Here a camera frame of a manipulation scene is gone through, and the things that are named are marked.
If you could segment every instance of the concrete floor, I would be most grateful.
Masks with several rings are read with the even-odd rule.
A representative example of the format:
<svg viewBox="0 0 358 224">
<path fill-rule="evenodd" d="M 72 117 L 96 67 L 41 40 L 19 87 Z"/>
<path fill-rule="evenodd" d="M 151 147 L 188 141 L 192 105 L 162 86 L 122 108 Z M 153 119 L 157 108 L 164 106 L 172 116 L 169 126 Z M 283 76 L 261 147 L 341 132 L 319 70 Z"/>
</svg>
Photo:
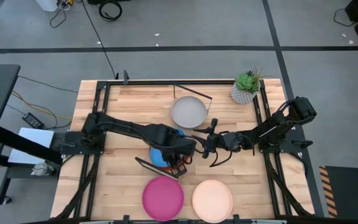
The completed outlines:
<svg viewBox="0 0 358 224">
<path fill-rule="evenodd" d="M 264 1 L 133 0 L 122 3 L 124 13 L 113 23 L 101 20 L 97 7 L 87 3 L 86 7 L 105 47 L 223 46 L 222 50 L 108 52 L 114 70 L 121 73 L 126 69 L 132 79 L 234 78 L 255 65 L 264 69 L 265 76 L 285 80 L 287 74 L 282 71 L 286 66 L 294 95 L 308 97 L 318 112 L 317 118 L 304 127 L 306 138 L 314 141 L 309 151 L 315 176 L 319 176 L 320 165 L 358 167 L 358 50 L 285 51 L 284 63 L 279 63 Z M 345 7 L 349 0 L 267 2 L 281 46 L 358 46 L 353 28 L 332 20 L 334 11 Z M 0 8 L 0 49 L 38 49 L 33 50 L 38 53 L 0 54 L 0 63 L 19 64 L 19 75 L 72 90 L 78 89 L 81 80 L 112 79 L 111 68 L 82 4 L 75 3 L 66 13 L 67 20 L 52 29 L 49 20 L 55 12 L 41 10 L 35 1 L 4 1 Z M 338 16 L 349 22 L 345 14 Z M 224 48 L 236 45 L 271 48 Z M 82 52 L 42 53 L 42 49 L 61 48 Z M 284 84 L 290 91 L 288 83 Z M 73 114 L 74 93 L 23 79 L 18 79 L 14 89 L 28 101 L 56 114 Z M 35 114 L 47 126 L 53 125 L 53 118 L 31 110 L 15 98 L 9 104 Z M 27 127 L 21 117 L 6 108 L 0 125 L 18 132 L 20 127 Z M 4 168 L 0 168 L 0 183 L 3 174 Z M 56 184 L 52 179 L 13 180 L 8 195 L 14 201 L 0 206 L 0 223 L 46 220 Z M 321 190 L 319 194 L 324 201 Z"/>
</svg>

